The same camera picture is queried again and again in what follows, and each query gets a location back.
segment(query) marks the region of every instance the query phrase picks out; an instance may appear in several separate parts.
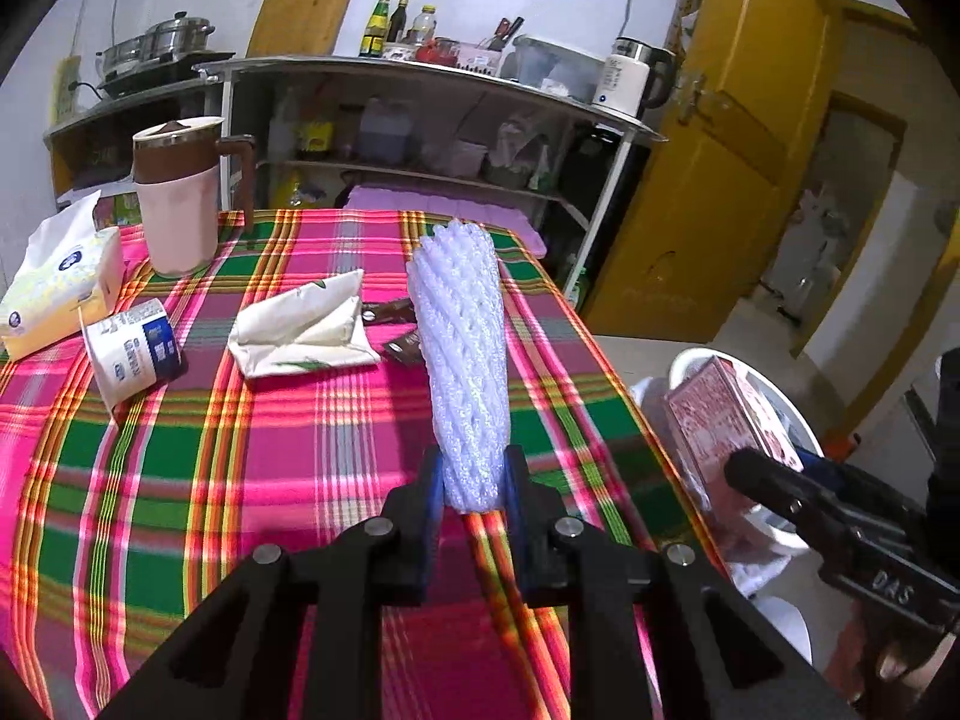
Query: wooden cutting board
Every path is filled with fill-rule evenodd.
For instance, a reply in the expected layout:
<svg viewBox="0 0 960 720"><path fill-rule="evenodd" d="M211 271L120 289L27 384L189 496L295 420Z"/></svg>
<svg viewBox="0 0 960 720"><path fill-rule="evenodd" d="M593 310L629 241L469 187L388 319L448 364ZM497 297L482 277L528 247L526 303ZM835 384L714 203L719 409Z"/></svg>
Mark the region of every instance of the wooden cutting board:
<svg viewBox="0 0 960 720"><path fill-rule="evenodd" d="M349 1L263 0L247 56L333 52Z"/></svg>

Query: door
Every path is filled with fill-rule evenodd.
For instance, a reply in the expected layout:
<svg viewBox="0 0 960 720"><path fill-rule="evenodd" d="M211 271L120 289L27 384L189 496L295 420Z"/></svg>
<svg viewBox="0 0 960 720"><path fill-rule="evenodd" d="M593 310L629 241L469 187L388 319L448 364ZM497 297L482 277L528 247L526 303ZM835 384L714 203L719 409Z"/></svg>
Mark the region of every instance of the door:
<svg viewBox="0 0 960 720"><path fill-rule="evenodd" d="M704 0L584 308L598 335L710 341L784 231L839 58L836 0Z"/></svg>

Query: mug handle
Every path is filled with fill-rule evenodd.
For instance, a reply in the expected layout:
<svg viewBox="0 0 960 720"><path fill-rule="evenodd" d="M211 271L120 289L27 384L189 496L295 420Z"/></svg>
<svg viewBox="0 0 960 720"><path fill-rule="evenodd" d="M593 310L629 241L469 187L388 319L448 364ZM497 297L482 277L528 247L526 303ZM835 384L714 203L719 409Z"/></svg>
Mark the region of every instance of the mug handle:
<svg viewBox="0 0 960 720"><path fill-rule="evenodd" d="M217 153L224 157L236 154L240 157L240 186L237 194L243 209L243 231L253 232L253 180L256 178L253 135L224 135L214 143Z"/></svg>
<svg viewBox="0 0 960 720"><path fill-rule="evenodd" d="M666 103L670 98L670 93L673 91L673 85L677 81L677 57L674 55L674 52L651 47L650 69L653 71L656 65L666 65L666 73L656 74L661 88L656 92L656 95L651 95L649 100L640 100L640 104L644 108L659 108Z"/></svg>

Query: yellow tissue package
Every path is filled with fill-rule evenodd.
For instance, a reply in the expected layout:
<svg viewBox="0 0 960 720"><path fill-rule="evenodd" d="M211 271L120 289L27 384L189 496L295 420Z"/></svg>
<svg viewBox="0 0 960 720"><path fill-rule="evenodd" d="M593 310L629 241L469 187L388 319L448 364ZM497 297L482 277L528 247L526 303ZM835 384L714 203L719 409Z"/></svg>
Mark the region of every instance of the yellow tissue package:
<svg viewBox="0 0 960 720"><path fill-rule="evenodd" d="M107 227L30 271L18 272L0 300L0 341L11 360L108 317L123 284L120 230Z"/></svg>

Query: silver bolt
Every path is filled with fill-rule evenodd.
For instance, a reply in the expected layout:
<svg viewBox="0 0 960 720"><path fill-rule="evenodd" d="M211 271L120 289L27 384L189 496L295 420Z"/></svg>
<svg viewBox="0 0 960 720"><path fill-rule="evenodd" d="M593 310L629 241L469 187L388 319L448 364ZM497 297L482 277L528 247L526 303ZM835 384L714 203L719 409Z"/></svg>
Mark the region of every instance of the silver bolt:
<svg viewBox="0 0 960 720"><path fill-rule="evenodd" d="M584 531L584 523L576 517L561 517L553 523L553 529L561 536L576 538Z"/></svg>
<svg viewBox="0 0 960 720"><path fill-rule="evenodd" d="M666 548L666 557L677 565L690 565L697 559L697 553L686 544L670 544Z"/></svg>
<svg viewBox="0 0 960 720"><path fill-rule="evenodd" d="M260 565L270 565L272 562L277 562L282 554L283 550L276 544L261 544L253 550L253 560Z"/></svg>
<svg viewBox="0 0 960 720"><path fill-rule="evenodd" d="M394 529L394 524L387 517L371 517L363 524L367 536L386 536Z"/></svg>

